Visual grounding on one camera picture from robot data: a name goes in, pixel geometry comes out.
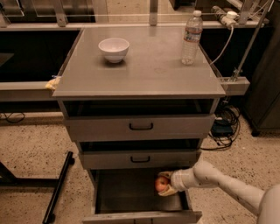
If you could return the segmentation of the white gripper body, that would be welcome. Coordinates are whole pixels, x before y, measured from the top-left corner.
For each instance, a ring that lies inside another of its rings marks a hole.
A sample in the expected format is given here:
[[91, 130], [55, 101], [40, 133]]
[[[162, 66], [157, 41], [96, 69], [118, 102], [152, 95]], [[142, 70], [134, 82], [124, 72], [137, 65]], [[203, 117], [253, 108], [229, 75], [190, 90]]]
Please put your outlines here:
[[183, 192], [187, 189], [185, 180], [187, 173], [184, 170], [176, 170], [171, 174], [171, 186], [178, 192]]

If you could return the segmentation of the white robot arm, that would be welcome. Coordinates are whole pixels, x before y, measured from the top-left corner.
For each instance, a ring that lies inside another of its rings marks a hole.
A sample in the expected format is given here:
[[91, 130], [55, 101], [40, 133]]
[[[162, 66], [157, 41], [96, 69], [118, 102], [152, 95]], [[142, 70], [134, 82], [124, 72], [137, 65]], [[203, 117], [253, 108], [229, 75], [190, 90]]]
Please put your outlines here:
[[192, 168], [161, 171], [155, 180], [160, 196], [184, 192], [191, 187], [219, 187], [257, 217], [256, 224], [280, 224], [280, 184], [264, 191], [232, 178], [200, 159]]

